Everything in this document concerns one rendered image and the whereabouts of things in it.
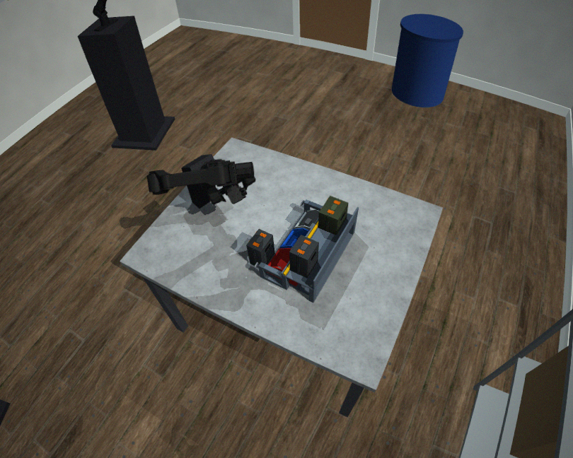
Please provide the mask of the blue open bin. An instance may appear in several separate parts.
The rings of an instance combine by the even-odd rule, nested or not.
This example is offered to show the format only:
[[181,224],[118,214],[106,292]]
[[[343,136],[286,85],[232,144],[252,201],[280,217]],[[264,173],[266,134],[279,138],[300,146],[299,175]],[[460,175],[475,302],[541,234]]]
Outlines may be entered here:
[[300,237],[300,235],[306,236],[308,234],[308,232],[309,232],[309,230],[307,230],[305,228],[292,229],[292,231],[289,233],[286,240],[283,242],[282,246],[280,246],[280,249],[282,249],[282,248],[290,248],[291,249],[294,246],[295,242]]

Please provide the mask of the olive green tool case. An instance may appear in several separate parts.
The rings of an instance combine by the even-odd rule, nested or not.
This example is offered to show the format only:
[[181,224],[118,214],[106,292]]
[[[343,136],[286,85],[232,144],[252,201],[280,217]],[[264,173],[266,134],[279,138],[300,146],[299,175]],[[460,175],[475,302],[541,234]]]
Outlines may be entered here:
[[329,196],[319,211],[318,227],[337,235],[347,218],[348,202]]

